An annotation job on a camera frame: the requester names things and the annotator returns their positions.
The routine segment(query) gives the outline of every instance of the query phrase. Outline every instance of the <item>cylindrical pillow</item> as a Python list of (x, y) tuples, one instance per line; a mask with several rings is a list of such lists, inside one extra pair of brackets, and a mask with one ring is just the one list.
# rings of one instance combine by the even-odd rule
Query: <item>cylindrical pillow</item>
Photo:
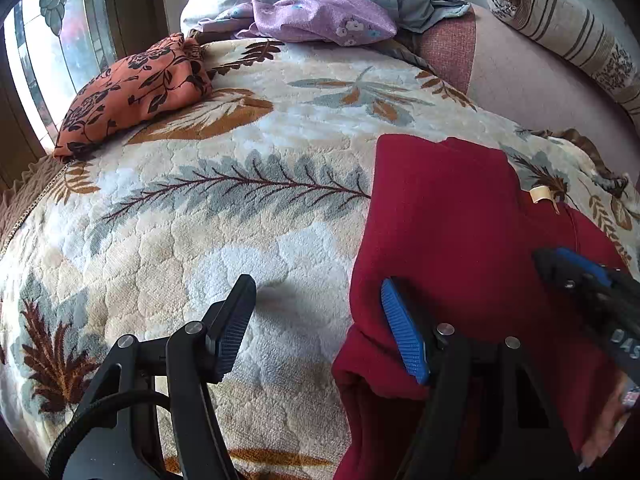
[(638, 66), (605, 25), (577, 0), (488, 0), (492, 13), (579, 67), (631, 116), (640, 132)]
[(561, 57), (473, 6), (420, 35), (416, 54), (484, 110), (526, 130), (578, 130), (616, 174), (640, 174), (640, 136), (624, 108)]

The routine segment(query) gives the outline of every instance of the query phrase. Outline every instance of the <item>clothing label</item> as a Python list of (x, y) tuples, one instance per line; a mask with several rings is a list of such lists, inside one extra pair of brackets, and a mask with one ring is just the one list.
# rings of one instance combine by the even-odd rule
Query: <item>clothing label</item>
[(556, 204), (556, 201), (551, 195), (551, 190), (547, 186), (536, 186), (529, 191), (529, 194), (531, 195), (531, 199), (534, 204), (537, 204), (541, 200), (551, 200), (554, 205), (554, 209), (556, 210), (556, 214), (560, 214), (558, 211), (558, 204)]

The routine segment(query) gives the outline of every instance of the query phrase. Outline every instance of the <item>bed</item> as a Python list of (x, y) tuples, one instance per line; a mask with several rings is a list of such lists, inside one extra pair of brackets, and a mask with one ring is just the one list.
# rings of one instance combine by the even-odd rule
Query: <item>bed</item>
[[(168, 335), (246, 273), (256, 311), (233, 371), (209, 389), (234, 465), (248, 478), (332, 478), (350, 434), (331, 365), (382, 134), (503, 150), (522, 189), (548, 186), (640, 278), (634, 182), (604, 172), (579, 137), (536, 134), (369, 48), (259, 38), (202, 55), (207, 98), (87, 160), (48, 159), (18, 186), (19, 205), (6, 200), (0, 411), (37, 465), (119, 336)], [(178, 471), (165, 412), (159, 426)]]

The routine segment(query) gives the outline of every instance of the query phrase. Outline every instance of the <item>orange floral pillow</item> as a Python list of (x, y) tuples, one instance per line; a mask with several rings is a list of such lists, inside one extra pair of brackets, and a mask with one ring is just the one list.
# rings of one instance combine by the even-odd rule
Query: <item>orange floral pillow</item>
[(200, 46), (172, 34), (146, 52), (115, 62), (78, 92), (53, 155), (84, 158), (115, 132), (191, 105), (210, 91)]

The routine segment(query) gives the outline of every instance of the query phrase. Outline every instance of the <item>window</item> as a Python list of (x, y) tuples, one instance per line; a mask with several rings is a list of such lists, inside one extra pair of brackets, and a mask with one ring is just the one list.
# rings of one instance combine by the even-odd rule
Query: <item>window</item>
[(22, 106), (51, 152), (76, 93), (116, 61), (105, 0), (21, 0), (4, 40)]

